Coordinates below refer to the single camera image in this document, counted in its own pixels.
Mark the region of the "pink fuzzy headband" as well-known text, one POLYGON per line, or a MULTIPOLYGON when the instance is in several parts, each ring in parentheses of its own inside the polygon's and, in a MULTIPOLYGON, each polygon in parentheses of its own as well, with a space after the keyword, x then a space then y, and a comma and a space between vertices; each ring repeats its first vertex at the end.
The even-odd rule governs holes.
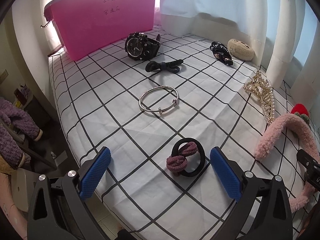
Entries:
POLYGON ((297 159, 299 150, 308 152, 319 161, 318 137, 303 119, 292 114, 279 115, 268 125, 256 109, 248 121, 257 130, 250 142, 253 146, 256 176, 281 176, 289 198, 291 211, 306 207, 315 197, 315 189, 306 181, 306 168, 297 159))

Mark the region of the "checked white tablecloth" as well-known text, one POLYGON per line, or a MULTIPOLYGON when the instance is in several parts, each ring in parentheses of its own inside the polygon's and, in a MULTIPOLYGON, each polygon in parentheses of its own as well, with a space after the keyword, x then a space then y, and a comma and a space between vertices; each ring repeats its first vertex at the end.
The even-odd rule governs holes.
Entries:
POLYGON ((133 61, 125 41, 114 42, 78 61, 60 51, 48 59, 50 83, 63 133, 77 164, 103 147, 112 161, 96 194, 127 230, 140 239, 210 239, 234 207, 209 162, 193 178, 175 176, 166 167, 174 144, 198 140, 206 154, 219 146, 243 170, 255 158, 250 139, 257 130, 248 121, 256 98, 244 84, 256 73, 249 62, 231 67, 217 61, 210 40, 172 36, 159 26, 157 62, 184 61, 178 74, 145 71, 133 61), (177 89, 176 107, 163 115, 141 111, 140 96, 157 86, 177 89))

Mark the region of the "pink plastic basin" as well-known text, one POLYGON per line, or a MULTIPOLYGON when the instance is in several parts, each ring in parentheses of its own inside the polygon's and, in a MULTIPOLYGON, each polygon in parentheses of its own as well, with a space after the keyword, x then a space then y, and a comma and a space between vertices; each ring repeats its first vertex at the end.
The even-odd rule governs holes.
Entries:
POLYGON ((52 0, 44 7, 72 61, 131 33, 151 30, 154 15, 155 0, 52 0))

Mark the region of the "silver metal bangle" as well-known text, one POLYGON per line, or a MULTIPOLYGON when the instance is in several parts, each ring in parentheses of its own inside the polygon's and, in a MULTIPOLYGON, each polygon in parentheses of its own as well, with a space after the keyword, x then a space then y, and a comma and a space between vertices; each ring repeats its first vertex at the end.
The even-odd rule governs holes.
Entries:
POLYGON ((171 86, 157 86, 157 87, 152 87, 148 89, 146 92, 144 92, 138 100, 138 105, 141 111, 144 111, 146 113, 158 113, 159 115, 163 115, 165 112, 170 111, 172 108, 176 107, 179 99, 180 99, 180 96, 176 88, 171 86), (165 91, 165 94, 163 94, 160 98, 158 98, 151 104, 144 103, 146 98, 148 98, 151 94, 154 94, 159 90, 165 91), (172 101, 169 105, 163 108, 162 107, 158 107, 157 109, 152 108, 153 106, 161 102, 165 97, 169 95, 172 97, 172 101))

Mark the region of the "black printed ribbon clip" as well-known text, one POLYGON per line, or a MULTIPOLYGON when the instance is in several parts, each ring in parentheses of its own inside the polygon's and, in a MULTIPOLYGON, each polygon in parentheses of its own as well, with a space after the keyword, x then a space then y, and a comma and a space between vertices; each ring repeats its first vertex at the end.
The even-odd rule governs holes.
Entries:
POLYGON ((233 60, 227 47, 221 42, 213 41, 210 45, 210 50, 212 51, 214 57, 221 63, 227 66, 233 65, 233 60))

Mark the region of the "white curtain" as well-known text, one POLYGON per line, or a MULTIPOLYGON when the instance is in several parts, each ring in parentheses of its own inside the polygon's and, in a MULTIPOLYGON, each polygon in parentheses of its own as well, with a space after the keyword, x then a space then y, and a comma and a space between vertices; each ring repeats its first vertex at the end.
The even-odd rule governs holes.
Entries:
MULTIPOLYGON (((33 93, 54 103, 48 54, 59 38, 44 16, 53 0, 16 0, 11 16, 33 93)), ((171 34, 200 34, 226 42, 238 38, 255 51, 274 86, 285 80, 296 102, 319 103, 319 20, 306 0, 152 0, 152 12, 171 34)))

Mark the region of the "cream plush round pouch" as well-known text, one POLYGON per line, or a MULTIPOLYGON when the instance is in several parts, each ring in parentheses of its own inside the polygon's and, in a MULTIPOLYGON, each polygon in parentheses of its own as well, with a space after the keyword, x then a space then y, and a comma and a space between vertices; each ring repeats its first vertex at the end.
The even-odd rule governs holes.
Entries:
POLYGON ((236 39, 228 41, 227 49, 234 57, 243 61, 251 61, 254 57, 254 50, 245 42, 236 39))

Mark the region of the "purple fuzzy garment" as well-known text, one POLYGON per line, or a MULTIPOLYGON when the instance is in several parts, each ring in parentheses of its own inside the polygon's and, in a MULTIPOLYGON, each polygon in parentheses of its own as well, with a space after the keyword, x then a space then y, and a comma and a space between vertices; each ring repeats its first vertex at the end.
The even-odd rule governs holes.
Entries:
POLYGON ((30 165, 31 157, 18 146, 18 140, 28 137, 38 141, 42 135, 42 129, 27 112, 1 98, 1 167, 4 172, 30 165))

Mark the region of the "pearl gold claw clip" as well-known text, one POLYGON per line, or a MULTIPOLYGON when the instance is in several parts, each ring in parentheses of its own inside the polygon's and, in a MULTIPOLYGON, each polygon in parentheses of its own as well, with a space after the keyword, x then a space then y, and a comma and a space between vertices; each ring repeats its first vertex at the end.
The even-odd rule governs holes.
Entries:
POLYGON ((252 93, 260 102, 262 113, 268 124, 275 120, 273 88, 268 79, 263 79, 260 70, 257 70, 251 81, 244 84, 244 90, 252 93))

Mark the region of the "black digital wristwatch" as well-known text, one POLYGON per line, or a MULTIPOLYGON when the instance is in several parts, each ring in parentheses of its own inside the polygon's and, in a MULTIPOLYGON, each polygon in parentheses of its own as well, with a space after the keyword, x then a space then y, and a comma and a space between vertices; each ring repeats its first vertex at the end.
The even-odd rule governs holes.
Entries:
POLYGON ((131 33, 125 41, 125 52, 127 56, 135 61, 151 60, 157 56, 161 46, 161 36, 156 39, 149 38, 144 33, 131 33))

